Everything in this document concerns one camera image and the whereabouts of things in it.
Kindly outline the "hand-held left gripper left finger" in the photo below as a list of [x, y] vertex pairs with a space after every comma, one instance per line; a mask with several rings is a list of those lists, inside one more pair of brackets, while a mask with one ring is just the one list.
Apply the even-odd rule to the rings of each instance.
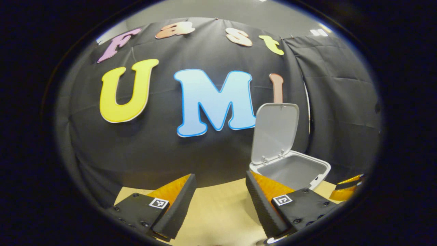
[[195, 174], [188, 174], [147, 195], [131, 193], [108, 208], [108, 213], [141, 234], [161, 240], [175, 239], [196, 186]]

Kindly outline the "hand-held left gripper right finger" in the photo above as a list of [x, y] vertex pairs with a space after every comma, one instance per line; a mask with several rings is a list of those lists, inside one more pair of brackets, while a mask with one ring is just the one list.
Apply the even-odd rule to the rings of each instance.
[[309, 188], [294, 190], [253, 171], [245, 173], [245, 184], [268, 238], [303, 230], [339, 206]]

